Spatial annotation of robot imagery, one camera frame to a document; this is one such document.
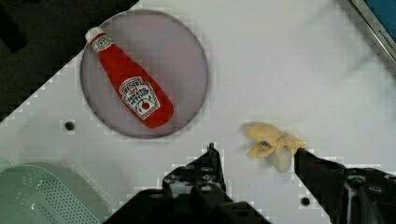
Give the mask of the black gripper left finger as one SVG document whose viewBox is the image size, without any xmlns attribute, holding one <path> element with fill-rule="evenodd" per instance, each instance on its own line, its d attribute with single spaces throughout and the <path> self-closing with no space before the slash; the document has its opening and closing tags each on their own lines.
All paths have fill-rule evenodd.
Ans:
<svg viewBox="0 0 396 224">
<path fill-rule="evenodd" d="M 163 178 L 163 190 L 174 198 L 190 194 L 195 185 L 215 185 L 226 190 L 220 154 L 215 144 L 210 143 L 206 152 L 194 161 L 178 166 Z"/>
</svg>

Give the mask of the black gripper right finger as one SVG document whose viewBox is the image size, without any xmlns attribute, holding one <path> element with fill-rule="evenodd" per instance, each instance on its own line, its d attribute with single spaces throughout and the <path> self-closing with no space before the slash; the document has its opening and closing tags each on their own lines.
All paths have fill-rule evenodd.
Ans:
<svg viewBox="0 0 396 224">
<path fill-rule="evenodd" d="M 294 154 L 294 172 L 332 224 L 396 224 L 394 175 L 347 168 L 302 148 Z"/>
</svg>

